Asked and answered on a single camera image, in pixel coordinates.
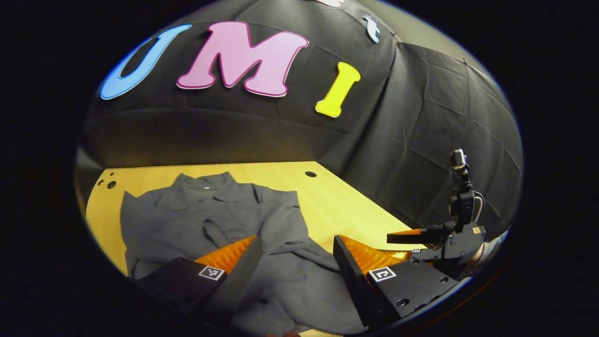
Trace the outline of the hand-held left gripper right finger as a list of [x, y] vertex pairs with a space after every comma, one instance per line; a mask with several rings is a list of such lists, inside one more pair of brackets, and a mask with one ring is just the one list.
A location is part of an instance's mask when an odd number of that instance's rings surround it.
[[396, 258], [345, 235], [334, 237], [333, 255], [368, 330], [412, 318], [458, 285], [452, 277], [411, 254]]

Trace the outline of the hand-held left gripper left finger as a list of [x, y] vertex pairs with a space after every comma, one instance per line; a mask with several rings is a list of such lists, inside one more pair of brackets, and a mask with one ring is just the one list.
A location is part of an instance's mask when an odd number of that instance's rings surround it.
[[229, 323], [263, 257], [259, 235], [189, 260], [176, 258], [133, 282], [156, 300], [207, 323]]

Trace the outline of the grey collared shirt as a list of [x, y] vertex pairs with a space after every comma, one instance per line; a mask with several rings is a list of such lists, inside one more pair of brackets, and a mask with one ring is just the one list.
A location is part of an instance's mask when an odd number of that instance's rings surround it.
[[309, 237], [293, 190], [238, 183], [227, 172], [181, 174], [138, 197], [124, 192], [120, 224], [127, 274], [136, 279], [174, 258], [195, 260], [260, 235], [264, 256], [232, 319], [248, 335], [366, 330], [335, 258]]

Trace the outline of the black backdrop cloth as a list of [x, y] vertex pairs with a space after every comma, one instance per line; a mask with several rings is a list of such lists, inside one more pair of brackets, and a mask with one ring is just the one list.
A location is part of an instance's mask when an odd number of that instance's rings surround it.
[[315, 161], [409, 226], [446, 220], [462, 149], [479, 222], [511, 226], [515, 115], [485, 68], [377, 0], [216, 0], [100, 84], [80, 144], [103, 167]]

